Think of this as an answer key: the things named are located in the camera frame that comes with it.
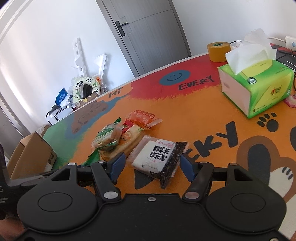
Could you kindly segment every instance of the blue gripper pad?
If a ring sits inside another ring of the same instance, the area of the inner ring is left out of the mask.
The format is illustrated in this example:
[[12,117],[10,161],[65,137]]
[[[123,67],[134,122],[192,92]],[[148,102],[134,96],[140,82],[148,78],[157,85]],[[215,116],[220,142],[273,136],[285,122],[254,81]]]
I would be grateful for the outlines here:
[[187,180],[189,182],[192,182],[194,180],[194,178],[196,177],[196,174],[193,171],[192,163],[184,155],[181,155],[180,167],[181,167],[182,172],[186,176]]
[[111,164],[111,171],[109,174],[109,178],[111,181],[116,181],[119,175],[121,174],[122,170],[124,169],[126,165],[126,156],[124,153],[120,153],[117,155],[115,160],[110,161],[108,164]]

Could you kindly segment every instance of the wall outlet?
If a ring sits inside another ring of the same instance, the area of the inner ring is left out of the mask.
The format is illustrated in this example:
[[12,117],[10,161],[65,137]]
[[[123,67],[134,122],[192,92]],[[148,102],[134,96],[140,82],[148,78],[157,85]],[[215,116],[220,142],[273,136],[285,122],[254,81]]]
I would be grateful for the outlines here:
[[287,36],[286,45],[288,49],[296,50],[296,38]]

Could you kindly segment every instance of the green tissue box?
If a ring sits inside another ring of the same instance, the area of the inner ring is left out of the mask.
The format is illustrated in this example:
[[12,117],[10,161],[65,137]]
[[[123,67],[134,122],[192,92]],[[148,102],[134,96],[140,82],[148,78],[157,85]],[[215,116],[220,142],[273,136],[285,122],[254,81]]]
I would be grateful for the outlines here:
[[276,60],[264,60],[235,75],[229,64],[218,68],[222,92],[248,117],[290,95],[294,73]]

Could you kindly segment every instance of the door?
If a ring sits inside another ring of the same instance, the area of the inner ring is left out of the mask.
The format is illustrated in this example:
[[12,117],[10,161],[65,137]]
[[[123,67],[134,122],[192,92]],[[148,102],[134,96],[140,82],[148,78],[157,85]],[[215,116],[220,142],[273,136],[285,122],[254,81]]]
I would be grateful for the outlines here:
[[139,75],[191,56],[169,0],[102,0]]
[[21,139],[23,139],[23,136],[13,126],[0,108],[0,144],[7,158],[11,157]]

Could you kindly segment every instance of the person's hand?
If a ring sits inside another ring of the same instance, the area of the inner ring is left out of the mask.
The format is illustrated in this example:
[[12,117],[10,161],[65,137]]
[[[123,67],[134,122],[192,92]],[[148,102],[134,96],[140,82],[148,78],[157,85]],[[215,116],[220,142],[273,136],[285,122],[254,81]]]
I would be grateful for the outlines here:
[[22,232],[24,232],[24,228],[20,220],[8,217],[0,220],[0,235],[6,241],[14,240],[15,238],[19,237]]

